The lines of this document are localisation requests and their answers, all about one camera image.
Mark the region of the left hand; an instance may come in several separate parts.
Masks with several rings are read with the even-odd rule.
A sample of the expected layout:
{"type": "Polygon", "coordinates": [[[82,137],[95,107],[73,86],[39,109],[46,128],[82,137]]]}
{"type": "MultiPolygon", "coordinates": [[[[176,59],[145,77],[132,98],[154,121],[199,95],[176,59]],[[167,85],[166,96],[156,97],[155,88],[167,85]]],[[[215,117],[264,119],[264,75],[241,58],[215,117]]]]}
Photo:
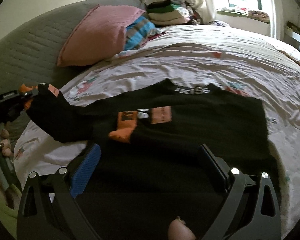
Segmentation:
{"type": "Polygon", "coordinates": [[[0,197],[8,207],[14,207],[11,185],[15,181],[10,135],[0,126],[0,197]]]}

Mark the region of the right hand thumb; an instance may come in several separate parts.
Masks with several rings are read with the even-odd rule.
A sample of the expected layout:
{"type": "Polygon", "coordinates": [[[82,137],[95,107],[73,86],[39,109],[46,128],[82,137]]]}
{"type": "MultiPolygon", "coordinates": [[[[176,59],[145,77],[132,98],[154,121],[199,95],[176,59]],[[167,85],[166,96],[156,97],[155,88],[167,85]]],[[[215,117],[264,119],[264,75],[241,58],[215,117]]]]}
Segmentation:
{"type": "Polygon", "coordinates": [[[185,225],[185,221],[178,216],[168,227],[169,240],[195,240],[194,233],[185,225]]]}

